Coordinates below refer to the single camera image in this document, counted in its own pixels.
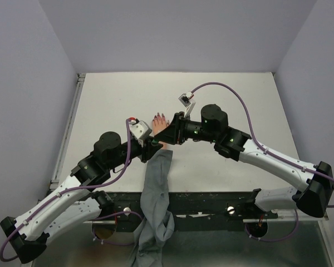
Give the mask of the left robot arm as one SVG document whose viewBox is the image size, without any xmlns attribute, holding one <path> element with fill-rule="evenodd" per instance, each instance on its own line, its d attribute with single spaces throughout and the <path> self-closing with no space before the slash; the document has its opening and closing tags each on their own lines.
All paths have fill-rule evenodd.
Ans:
<svg viewBox="0 0 334 267">
<path fill-rule="evenodd" d="M 0 226 L 22 264 L 32 262 L 60 234 L 82 222 L 108 219 L 115 211 L 114 202 L 99 188 L 111 185 L 111 173 L 119 166 L 119 179 L 134 158 L 146 163 L 162 145 L 153 137 L 138 138 L 128 132 L 122 143 L 118 133 L 103 133 L 93 151 L 78 162 L 65 181 L 35 207 L 18 217 L 5 217 Z"/>
</svg>

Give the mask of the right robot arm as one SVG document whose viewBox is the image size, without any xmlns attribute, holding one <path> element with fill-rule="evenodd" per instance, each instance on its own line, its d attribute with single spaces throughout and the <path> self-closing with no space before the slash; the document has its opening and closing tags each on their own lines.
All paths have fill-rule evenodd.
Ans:
<svg viewBox="0 0 334 267">
<path fill-rule="evenodd" d="M 258 167 L 290 185 L 256 189 L 255 196 L 245 204 L 245 212 L 252 218 L 276 209 L 298 209 L 317 218 L 325 215 L 334 190 L 329 164 L 302 162 L 257 145 L 249 134 L 230 127 L 227 113 L 215 104 L 204 106 L 200 114 L 201 121 L 195 122 L 183 112 L 176 113 L 171 124 L 155 139 L 170 145 L 181 145 L 187 139 L 210 142 L 220 156 Z"/>
</svg>

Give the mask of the grey sleeve forearm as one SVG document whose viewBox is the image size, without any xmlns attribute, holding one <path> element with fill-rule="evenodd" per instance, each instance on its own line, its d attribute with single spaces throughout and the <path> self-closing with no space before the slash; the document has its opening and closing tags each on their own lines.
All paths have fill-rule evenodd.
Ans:
<svg viewBox="0 0 334 267">
<path fill-rule="evenodd" d="M 147 163 L 140 207 L 144 219 L 133 232 L 128 266 L 162 266 L 162 250 L 175 229 L 169 207 L 168 174 L 172 150 L 159 150 Z"/>
</svg>

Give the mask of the mannequin hand with painted nails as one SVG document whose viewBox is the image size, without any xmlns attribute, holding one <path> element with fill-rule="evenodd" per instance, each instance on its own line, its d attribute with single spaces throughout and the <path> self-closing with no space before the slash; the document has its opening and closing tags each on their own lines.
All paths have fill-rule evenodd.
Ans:
<svg viewBox="0 0 334 267">
<path fill-rule="evenodd" d="M 166 129 L 170 125 L 169 120 L 167 120 L 164 114 L 160 114 L 159 112 L 154 116 L 152 121 L 152 131 L 153 135 L 161 133 L 164 129 Z"/>
</svg>

